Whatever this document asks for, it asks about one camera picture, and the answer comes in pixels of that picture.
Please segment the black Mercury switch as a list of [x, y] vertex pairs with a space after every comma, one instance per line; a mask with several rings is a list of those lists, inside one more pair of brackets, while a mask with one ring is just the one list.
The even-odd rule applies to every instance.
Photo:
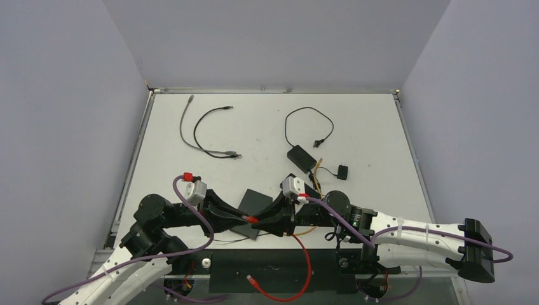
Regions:
[[[254, 215], [264, 210], [271, 203], [272, 197], [254, 191], [252, 189], [247, 189], [239, 204], [238, 209], [245, 213], [248, 213], [249, 215]], [[256, 240], [260, 232], [260, 230], [258, 229], [252, 229], [252, 226], [250, 224], [235, 227], [231, 229], [231, 231], [233, 233], [243, 236], [243, 238], [246, 238], [248, 240]]]

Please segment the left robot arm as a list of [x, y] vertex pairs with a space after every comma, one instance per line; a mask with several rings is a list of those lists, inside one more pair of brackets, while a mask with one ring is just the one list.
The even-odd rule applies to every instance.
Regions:
[[[184, 196], [179, 203], [158, 194], [144, 197], [135, 212], [135, 224], [118, 248], [89, 279], [68, 286], [73, 293], [61, 304], [126, 302], [166, 272], [182, 273], [190, 256], [208, 248], [216, 233], [249, 223], [249, 214], [225, 203], [210, 191]], [[196, 248], [166, 232], [171, 227], [200, 226], [208, 240]]]

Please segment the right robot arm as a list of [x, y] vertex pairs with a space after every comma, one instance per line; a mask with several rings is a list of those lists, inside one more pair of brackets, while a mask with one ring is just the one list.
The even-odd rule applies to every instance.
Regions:
[[362, 246], [350, 262], [364, 271], [426, 266], [455, 270], [474, 282], [495, 281], [492, 237], [476, 219], [460, 224], [418, 222], [355, 206], [345, 193], [330, 191], [321, 200], [280, 194], [246, 220], [275, 236], [292, 235], [298, 226], [333, 227], [343, 243]]

